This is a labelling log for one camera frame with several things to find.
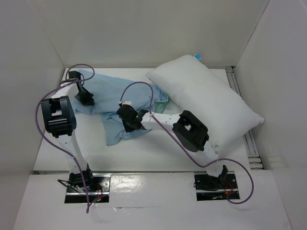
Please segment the light blue pillowcase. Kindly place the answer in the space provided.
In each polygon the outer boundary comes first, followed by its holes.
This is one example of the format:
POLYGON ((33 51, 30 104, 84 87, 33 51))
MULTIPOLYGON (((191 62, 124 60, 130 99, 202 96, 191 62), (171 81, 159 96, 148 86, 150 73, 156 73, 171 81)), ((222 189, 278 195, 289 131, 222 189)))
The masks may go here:
POLYGON ((116 114, 122 94, 124 94, 123 100, 131 101, 135 110, 149 109, 151 99, 149 86, 137 83, 125 90, 131 83, 131 80, 95 74, 84 84, 84 87, 94 95, 94 105, 84 106, 77 99, 72 101, 74 113, 101 115, 108 146, 116 145, 121 140, 137 138, 148 132, 147 130, 136 130, 127 133, 122 120, 116 114))

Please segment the white pillow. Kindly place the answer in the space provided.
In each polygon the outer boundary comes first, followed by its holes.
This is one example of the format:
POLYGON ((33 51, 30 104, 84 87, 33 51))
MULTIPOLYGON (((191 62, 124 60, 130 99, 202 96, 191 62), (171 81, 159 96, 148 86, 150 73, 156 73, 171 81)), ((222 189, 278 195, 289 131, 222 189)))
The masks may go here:
POLYGON ((194 56, 184 55, 164 63, 146 76, 180 108, 206 125, 216 152, 224 152, 243 136, 237 131, 237 94, 194 56))

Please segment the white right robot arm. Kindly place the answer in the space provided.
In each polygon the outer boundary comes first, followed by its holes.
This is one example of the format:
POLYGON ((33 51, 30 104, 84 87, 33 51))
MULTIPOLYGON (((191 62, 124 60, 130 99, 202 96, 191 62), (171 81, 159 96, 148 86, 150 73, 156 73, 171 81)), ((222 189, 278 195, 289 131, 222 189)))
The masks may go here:
POLYGON ((136 111, 131 105, 120 103, 116 114, 123 122, 126 132, 135 130, 163 130, 200 168, 207 168, 209 182, 215 188, 226 182, 228 169, 219 162, 218 154, 209 142, 208 128, 190 111, 180 114, 160 114, 150 110, 136 111))

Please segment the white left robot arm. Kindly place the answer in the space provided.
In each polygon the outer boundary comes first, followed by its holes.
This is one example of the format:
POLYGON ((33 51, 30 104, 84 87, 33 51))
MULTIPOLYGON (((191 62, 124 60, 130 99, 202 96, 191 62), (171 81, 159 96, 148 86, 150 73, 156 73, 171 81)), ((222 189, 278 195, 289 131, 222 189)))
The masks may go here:
POLYGON ((45 129, 59 143, 60 148, 68 152, 69 173, 73 177, 88 171, 88 163, 83 158, 77 143, 75 129, 76 117, 71 99, 84 106, 93 106, 93 94, 83 86, 83 75, 78 71, 69 71, 61 88, 50 98, 40 102, 45 129))

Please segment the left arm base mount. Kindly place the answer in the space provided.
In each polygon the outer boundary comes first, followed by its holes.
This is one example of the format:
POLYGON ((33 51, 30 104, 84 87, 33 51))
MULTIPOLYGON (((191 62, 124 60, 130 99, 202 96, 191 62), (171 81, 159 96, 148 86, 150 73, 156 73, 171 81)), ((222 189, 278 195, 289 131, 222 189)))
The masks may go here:
MULTIPOLYGON (((79 186, 73 186, 67 180, 58 179, 58 183, 66 187, 65 204, 87 203, 85 189, 79 186)), ((87 186, 90 203, 108 203, 110 192, 111 175, 94 174, 94 183, 87 186)))

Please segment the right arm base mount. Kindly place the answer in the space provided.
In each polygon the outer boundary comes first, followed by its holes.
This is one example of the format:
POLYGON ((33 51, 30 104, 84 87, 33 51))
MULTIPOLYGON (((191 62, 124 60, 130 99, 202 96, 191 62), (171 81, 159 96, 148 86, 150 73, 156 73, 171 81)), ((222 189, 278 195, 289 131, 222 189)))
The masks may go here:
POLYGON ((233 172, 227 174, 223 183, 206 173, 196 173, 193 187, 196 189, 197 201, 226 200, 228 195, 230 200, 240 199, 236 176, 233 172))

